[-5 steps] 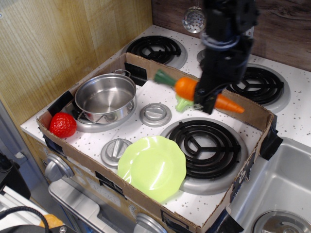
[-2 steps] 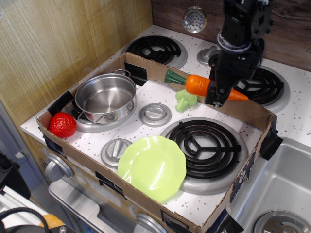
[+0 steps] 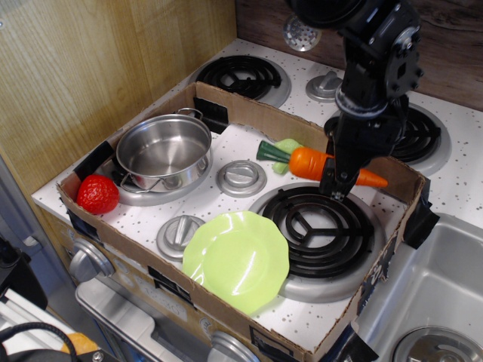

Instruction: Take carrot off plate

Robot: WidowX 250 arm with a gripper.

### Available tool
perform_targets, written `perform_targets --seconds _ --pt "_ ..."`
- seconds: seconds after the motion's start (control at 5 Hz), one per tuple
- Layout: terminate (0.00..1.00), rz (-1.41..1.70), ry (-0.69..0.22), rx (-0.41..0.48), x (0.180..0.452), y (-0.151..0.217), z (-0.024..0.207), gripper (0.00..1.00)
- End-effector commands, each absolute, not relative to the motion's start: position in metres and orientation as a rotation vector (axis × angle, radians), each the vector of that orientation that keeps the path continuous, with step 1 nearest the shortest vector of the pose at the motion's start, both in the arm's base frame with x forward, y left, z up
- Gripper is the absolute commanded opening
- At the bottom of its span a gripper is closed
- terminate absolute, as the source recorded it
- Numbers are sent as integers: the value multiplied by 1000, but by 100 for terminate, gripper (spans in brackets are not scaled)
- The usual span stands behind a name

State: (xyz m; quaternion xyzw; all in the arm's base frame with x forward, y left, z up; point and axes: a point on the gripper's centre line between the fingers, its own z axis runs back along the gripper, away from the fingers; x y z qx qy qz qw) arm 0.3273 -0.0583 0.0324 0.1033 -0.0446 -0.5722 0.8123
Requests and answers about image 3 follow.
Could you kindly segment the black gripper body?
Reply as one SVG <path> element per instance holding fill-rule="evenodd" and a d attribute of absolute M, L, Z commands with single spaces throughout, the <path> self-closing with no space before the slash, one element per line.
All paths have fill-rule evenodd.
<path fill-rule="evenodd" d="M 356 179 L 371 160 L 392 154 L 405 133 L 409 99 L 402 95 L 391 100 L 377 117 L 363 120 L 341 112 L 325 123 L 329 139 L 326 152 L 334 156 L 335 178 Z"/>

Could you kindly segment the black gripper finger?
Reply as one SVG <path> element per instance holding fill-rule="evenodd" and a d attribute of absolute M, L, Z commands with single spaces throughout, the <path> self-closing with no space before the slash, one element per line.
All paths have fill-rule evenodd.
<path fill-rule="evenodd" d="M 343 201 L 355 186 L 356 179 L 351 181 L 339 181 L 335 179 L 332 186 L 331 198 L 336 201 Z"/>
<path fill-rule="evenodd" d="M 336 186 L 335 160 L 327 158 L 319 184 L 319 191 L 322 195 L 332 195 Z"/>

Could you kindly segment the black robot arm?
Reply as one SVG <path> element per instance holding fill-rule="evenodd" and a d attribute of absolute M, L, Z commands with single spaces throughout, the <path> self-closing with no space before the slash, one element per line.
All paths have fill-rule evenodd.
<path fill-rule="evenodd" d="M 408 1 L 289 1 L 307 26 L 343 36 L 346 70 L 335 102 L 340 115 L 325 125 L 327 151 L 320 192 L 343 200 L 362 168 L 392 154 L 405 133 L 418 65 L 420 17 Z"/>

